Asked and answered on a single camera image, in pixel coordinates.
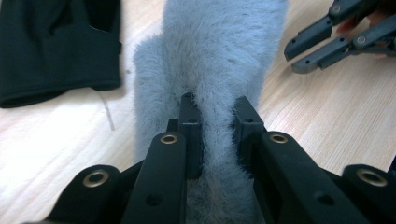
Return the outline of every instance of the fur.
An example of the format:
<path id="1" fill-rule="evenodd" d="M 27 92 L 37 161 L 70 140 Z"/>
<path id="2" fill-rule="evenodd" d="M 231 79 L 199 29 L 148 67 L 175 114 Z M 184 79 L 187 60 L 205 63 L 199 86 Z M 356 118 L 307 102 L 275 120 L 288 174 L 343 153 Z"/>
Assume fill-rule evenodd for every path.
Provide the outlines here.
<path id="1" fill-rule="evenodd" d="M 178 117 L 181 96 L 195 94 L 202 112 L 203 174 L 190 181 L 187 223 L 254 223 L 252 181 L 237 164 L 233 105 L 256 106 L 278 50 L 287 0 L 168 0 L 163 31 L 134 55 L 136 148 Z"/>

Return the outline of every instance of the brass grommet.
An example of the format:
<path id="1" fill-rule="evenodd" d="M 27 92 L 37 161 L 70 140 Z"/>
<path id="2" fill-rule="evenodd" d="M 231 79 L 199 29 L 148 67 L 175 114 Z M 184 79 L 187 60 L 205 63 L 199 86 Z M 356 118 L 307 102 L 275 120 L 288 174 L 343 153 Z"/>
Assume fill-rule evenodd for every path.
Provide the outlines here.
<path id="1" fill-rule="evenodd" d="M 359 169 L 357 175 L 362 181 L 376 187 L 385 187 L 388 184 L 387 179 L 371 170 Z"/>
<path id="2" fill-rule="evenodd" d="M 166 134 L 161 137 L 161 142 L 164 144 L 174 144 L 175 142 L 177 142 L 177 136 L 173 134 Z"/>
<path id="3" fill-rule="evenodd" d="M 108 172 L 104 170 L 95 170 L 85 176 L 84 180 L 82 183 L 84 184 L 85 187 L 87 188 L 96 188 L 108 180 Z"/>
<path id="4" fill-rule="evenodd" d="M 277 134 L 277 133 L 271 134 L 270 139 L 271 139 L 271 141 L 279 143 L 279 144 L 285 144 L 288 142 L 287 137 L 285 137 L 281 134 Z"/>

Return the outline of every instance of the gray plush toy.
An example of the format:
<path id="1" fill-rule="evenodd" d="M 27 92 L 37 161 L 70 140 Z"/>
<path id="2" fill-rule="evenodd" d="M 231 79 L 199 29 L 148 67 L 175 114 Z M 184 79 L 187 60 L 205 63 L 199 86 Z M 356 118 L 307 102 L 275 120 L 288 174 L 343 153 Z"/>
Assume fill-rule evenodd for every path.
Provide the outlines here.
<path id="1" fill-rule="evenodd" d="M 168 0 L 163 31 L 134 56 L 136 148 L 178 117 L 181 96 L 195 94 L 202 112 L 202 176 L 188 183 L 187 223 L 255 223 L 252 181 L 238 166 L 233 105 L 254 106 L 284 29 L 287 0 Z"/>

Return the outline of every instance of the wood grain surface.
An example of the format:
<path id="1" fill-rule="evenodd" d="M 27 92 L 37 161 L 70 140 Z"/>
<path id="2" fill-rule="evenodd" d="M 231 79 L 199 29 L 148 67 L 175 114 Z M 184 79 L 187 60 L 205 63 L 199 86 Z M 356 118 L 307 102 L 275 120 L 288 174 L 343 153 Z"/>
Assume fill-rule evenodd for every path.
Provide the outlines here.
<path id="1" fill-rule="evenodd" d="M 160 32 L 164 1 L 122 3 L 122 88 L 73 90 L 42 104 L 0 110 L 0 223 L 43 219 L 84 168 L 109 164 L 123 171 L 142 159 L 134 148 L 132 57 L 136 44 Z M 387 170 L 396 153 L 395 59 L 353 56 L 297 75 L 283 56 L 287 42 L 331 3 L 290 1 L 259 113 L 268 130 L 292 135 L 318 165 L 336 174 L 353 163 Z"/>

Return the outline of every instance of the screw hole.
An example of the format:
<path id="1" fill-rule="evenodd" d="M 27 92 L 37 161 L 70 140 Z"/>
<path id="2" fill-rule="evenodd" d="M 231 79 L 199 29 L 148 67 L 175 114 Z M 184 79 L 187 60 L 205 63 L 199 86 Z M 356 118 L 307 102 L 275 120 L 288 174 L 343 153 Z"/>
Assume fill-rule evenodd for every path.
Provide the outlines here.
<path id="1" fill-rule="evenodd" d="M 175 138 L 173 138 L 173 137 L 165 137 L 163 140 L 165 140 L 166 142 L 171 142 L 171 141 L 175 140 Z"/>
<path id="2" fill-rule="evenodd" d="M 330 196 L 326 193 L 319 191 L 319 192 L 315 193 L 314 197 L 321 204 L 328 205 L 328 206 L 335 205 L 335 200 L 332 198 L 332 196 Z"/>
<path id="3" fill-rule="evenodd" d="M 161 194 L 150 194 L 146 198 L 146 204 L 151 207 L 155 207 L 163 203 L 163 196 Z"/>
<path id="4" fill-rule="evenodd" d="M 101 179 L 103 179 L 103 175 L 102 174 L 94 174 L 92 176 L 90 176 L 90 178 L 88 178 L 91 182 L 99 182 Z"/>

